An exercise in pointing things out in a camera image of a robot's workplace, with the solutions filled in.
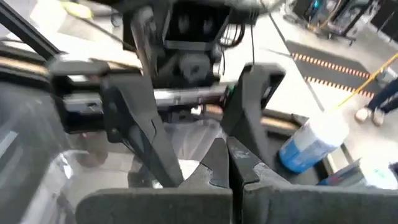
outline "floor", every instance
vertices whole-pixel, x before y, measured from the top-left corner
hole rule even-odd
[[[67,15],[56,0],[6,0],[6,2],[38,27],[60,49],[73,49],[72,51],[79,54],[87,54],[87,49],[92,49],[91,54],[102,57],[116,58],[125,62],[137,61],[135,55],[120,50],[120,43]],[[92,9],[109,10],[103,6],[83,3]],[[276,26],[269,16],[263,16],[259,18],[253,28],[256,63],[277,63],[281,69],[286,71],[284,81],[267,106],[272,110],[311,117],[320,115],[322,110],[334,107],[349,95],[343,90],[306,83],[293,59],[286,56],[290,52],[284,45],[278,29],[287,40],[358,60],[370,72],[376,71],[397,52],[394,46],[386,44],[370,28],[365,28],[353,46],[348,47],[348,43],[343,40],[336,42],[318,39],[307,30],[289,24],[283,20],[281,12],[273,13],[272,18]],[[121,29],[114,28],[109,19],[95,22],[108,32],[121,37]],[[250,34],[250,31],[250,28],[247,27],[246,33]],[[5,35],[10,35],[10,33],[0,27],[0,36]],[[241,45],[226,52],[226,68],[222,80],[236,80],[244,64],[252,62],[251,44],[251,36],[245,35]],[[392,67],[398,70],[398,63]],[[340,109],[340,113],[350,127],[350,134],[345,142],[348,152],[338,149],[328,156],[327,160],[333,171],[343,168],[352,159],[359,159],[368,154],[377,157],[387,155],[385,157],[398,160],[398,141],[395,138],[398,134],[398,125],[391,122],[397,120],[398,112],[389,114],[386,124],[380,128],[374,127],[370,122],[359,125],[354,121],[353,115],[367,101],[369,98],[355,96]]]

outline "white sneaker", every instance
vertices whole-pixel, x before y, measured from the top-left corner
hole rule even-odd
[[[371,114],[372,111],[369,108],[362,108],[356,112],[355,120],[358,122],[364,122],[368,117],[370,117]]]
[[[373,112],[373,116],[372,116],[372,121],[373,121],[374,125],[381,126],[384,122],[385,115],[386,115],[385,112],[376,108],[376,110]]]

